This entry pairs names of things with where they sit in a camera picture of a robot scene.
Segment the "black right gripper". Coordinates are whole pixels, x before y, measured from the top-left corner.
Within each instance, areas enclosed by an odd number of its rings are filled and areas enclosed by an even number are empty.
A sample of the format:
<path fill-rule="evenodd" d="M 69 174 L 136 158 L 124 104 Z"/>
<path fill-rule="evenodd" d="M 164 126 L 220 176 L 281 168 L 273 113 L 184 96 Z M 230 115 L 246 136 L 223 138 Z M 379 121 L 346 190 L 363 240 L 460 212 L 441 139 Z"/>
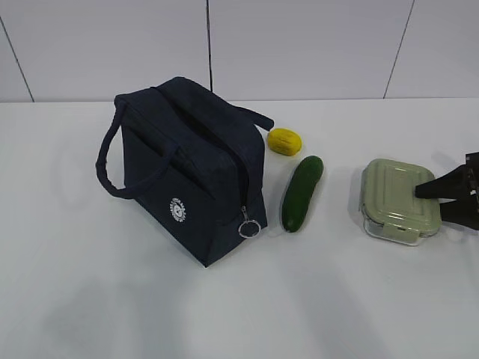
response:
<path fill-rule="evenodd" d="M 478 202 L 469 198 L 478 193 L 479 152 L 465 154 L 466 163 L 448 174 L 415 187 L 417 198 L 453 199 L 440 204 L 445 222 L 479 230 Z"/>

